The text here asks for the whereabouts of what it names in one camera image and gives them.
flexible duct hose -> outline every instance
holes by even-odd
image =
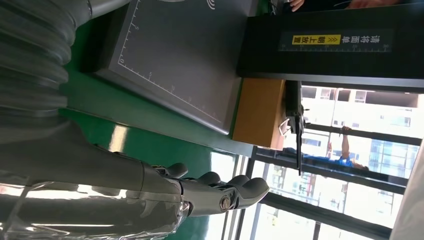
[[[128,2],[0,0],[0,116],[57,116],[76,29]]]

wooden block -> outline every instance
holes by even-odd
[[[285,119],[284,80],[245,78],[232,139],[281,150],[279,126]]]

yellow label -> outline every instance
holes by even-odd
[[[294,35],[292,45],[340,45],[342,35]]]

glass window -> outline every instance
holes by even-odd
[[[419,146],[381,141],[370,138],[348,136],[349,157],[356,163],[367,166],[370,171],[408,179],[417,157]],[[330,135],[332,155],[338,160],[342,154],[343,136]]]
[[[328,152],[329,135],[325,131],[305,129],[302,134],[302,153],[312,156],[325,156]],[[296,134],[285,136],[284,147],[297,149]]]
[[[282,235],[295,236],[296,240],[312,240],[315,221],[290,212],[257,204],[246,210],[240,239],[280,240]]]
[[[303,144],[306,144],[306,145],[312,145],[312,146],[321,147],[321,141],[319,141],[319,140],[314,140],[314,139],[309,139],[309,138],[302,138],[302,143]]]
[[[270,192],[393,228],[403,196],[331,177],[256,161],[253,177],[263,177]]]
[[[223,182],[227,183],[233,178],[235,164],[236,159],[233,155],[214,151],[210,153],[210,170],[217,173]]]
[[[334,88],[322,88],[320,99],[334,100],[336,90]]]
[[[372,239],[321,223],[318,240],[372,240]]]
[[[305,129],[302,153],[338,160],[342,156],[343,136]],[[348,136],[351,161],[366,166],[370,171],[408,179],[414,166],[419,146]],[[286,136],[284,147],[296,149],[296,135]]]
[[[424,122],[424,94],[328,87],[314,89],[319,97],[302,99],[305,109],[310,109],[304,115],[312,124],[424,138],[424,127],[421,126]]]
[[[317,96],[317,88],[316,87],[302,86],[301,92],[302,92],[303,98],[314,99]]]
[[[366,98],[367,98],[366,91],[356,91],[355,103],[365,103]]]

person's arm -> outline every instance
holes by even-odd
[[[352,0],[347,9],[363,9],[390,6],[400,3],[401,0]]]
[[[305,0],[290,0],[290,6],[292,7],[291,11],[296,12],[298,9],[302,7],[305,3]]]
[[[349,131],[350,128],[347,126],[343,127],[343,131]],[[347,159],[349,157],[349,140],[348,135],[343,134],[343,141],[341,142],[341,158]]]

